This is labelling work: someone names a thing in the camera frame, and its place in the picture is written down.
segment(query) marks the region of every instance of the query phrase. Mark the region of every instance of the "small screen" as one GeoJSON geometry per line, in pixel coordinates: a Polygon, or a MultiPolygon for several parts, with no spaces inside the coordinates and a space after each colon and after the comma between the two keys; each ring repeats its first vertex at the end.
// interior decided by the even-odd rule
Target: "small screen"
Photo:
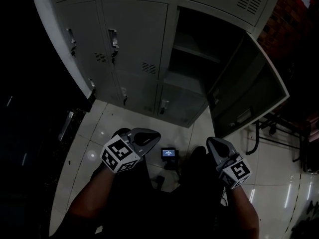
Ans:
{"type": "Polygon", "coordinates": [[[163,157],[175,157],[175,150],[174,149],[164,149],[162,150],[163,157]]]}

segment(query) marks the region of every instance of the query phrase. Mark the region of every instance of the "dark pants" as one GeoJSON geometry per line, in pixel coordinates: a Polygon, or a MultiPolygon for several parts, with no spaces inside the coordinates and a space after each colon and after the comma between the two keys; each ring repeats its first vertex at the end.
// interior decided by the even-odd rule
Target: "dark pants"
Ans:
{"type": "MultiPolygon", "coordinates": [[[[114,135],[128,130],[123,128],[114,135]]],[[[198,147],[182,171],[182,185],[171,193],[153,189],[145,159],[133,169],[116,174],[99,219],[101,235],[212,235],[224,188],[215,167],[213,157],[206,155],[204,147],[198,147]]]]}

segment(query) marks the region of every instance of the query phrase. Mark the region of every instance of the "brick wall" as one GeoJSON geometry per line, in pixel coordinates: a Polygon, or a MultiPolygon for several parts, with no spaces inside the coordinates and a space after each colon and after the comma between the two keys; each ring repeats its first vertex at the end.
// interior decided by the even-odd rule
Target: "brick wall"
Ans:
{"type": "Polygon", "coordinates": [[[296,0],[277,1],[258,38],[258,42],[276,66],[290,60],[301,42],[319,26],[318,5],[319,0],[312,0],[308,9],[296,0]]]}

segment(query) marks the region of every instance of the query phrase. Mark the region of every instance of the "locker handle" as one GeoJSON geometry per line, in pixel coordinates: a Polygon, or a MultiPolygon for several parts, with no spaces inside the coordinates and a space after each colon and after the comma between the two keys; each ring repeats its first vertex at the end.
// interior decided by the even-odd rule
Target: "locker handle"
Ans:
{"type": "Polygon", "coordinates": [[[161,101],[160,113],[159,113],[159,114],[161,114],[161,115],[164,114],[165,110],[168,108],[168,104],[169,104],[169,101],[168,101],[168,100],[163,99],[163,100],[161,101]]]}
{"type": "Polygon", "coordinates": [[[110,37],[111,37],[111,46],[113,48],[119,48],[118,45],[118,34],[115,29],[109,29],[110,37]]]}
{"type": "Polygon", "coordinates": [[[72,29],[71,28],[67,28],[66,31],[68,31],[68,33],[70,34],[70,37],[71,37],[71,43],[75,44],[76,41],[74,39],[74,36],[73,36],[73,32],[72,32],[72,29]]]}
{"type": "Polygon", "coordinates": [[[123,100],[123,105],[125,106],[126,105],[126,101],[128,100],[128,96],[126,96],[123,100]]]}

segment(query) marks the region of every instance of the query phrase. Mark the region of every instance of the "black leg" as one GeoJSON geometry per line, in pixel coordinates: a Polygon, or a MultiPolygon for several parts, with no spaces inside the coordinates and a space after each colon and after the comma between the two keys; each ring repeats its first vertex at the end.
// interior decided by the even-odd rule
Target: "black leg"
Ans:
{"type": "Polygon", "coordinates": [[[246,152],[246,155],[251,155],[258,149],[258,145],[259,145],[259,120],[256,121],[255,124],[256,124],[256,143],[255,143],[255,146],[252,150],[246,152]]]}
{"type": "Polygon", "coordinates": [[[183,168],[186,170],[182,169],[183,183],[171,193],[171,209],[178,214],[176,226],[183,227],[180,231],[183,235],[203,237],[212,233],[224,189],[215,167],[213,155],[206,154],[205,147],[201,146],[192,153],[183,168]]]}
{"type": "Polygon", "coordinates": [[[301,157],[301,154],[302,154],[301,153],[302,144],[303,144],[303,138],[302,138],[301,134],[299,134],[299,148],[300,148],[299,149],[299,157],[294,159],[293,162],[296,162],[296,161],[300,160],[300,157],[301,157]]]}

